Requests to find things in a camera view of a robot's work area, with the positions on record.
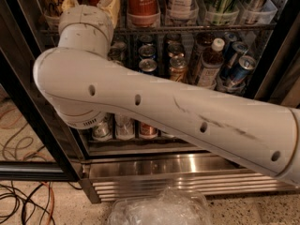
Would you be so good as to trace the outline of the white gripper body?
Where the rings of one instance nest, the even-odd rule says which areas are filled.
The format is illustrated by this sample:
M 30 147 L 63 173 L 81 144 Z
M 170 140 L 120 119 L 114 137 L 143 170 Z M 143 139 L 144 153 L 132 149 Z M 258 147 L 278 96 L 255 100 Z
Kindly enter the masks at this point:
M 63 12 L 58 32 L 59 47 L 87 51 L 106 58 L 113 40 L 113 22 L 99 8 L 80 5 Z

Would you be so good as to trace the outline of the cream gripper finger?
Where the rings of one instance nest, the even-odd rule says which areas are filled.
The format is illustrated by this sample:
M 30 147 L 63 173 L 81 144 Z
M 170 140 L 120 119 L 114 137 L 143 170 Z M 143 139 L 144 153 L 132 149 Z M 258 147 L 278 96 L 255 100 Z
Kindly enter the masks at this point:
M 97 3 L 97 7 L 109 16 L 113 27 L 118 23 L 120 6 L 121 0 L 99 0 Z
M 63 11 L 66 11 L 70 8 L 74 8 L 76 6 L 79 5 L 78 0 L 63 0 L 62 5 L 61 5 L 61 9 Z

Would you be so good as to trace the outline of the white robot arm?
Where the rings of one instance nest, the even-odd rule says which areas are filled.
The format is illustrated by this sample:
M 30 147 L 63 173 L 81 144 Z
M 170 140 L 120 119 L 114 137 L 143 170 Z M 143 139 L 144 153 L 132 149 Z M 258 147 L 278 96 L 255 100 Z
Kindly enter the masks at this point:
M 33 68 L 35 84 L 70 127 L 121 113 L 251 170 L 300 185 L 299 111 L 125 68 L 108 60 L 110 16 L 78 5 L 63 12 L 57 47 Z

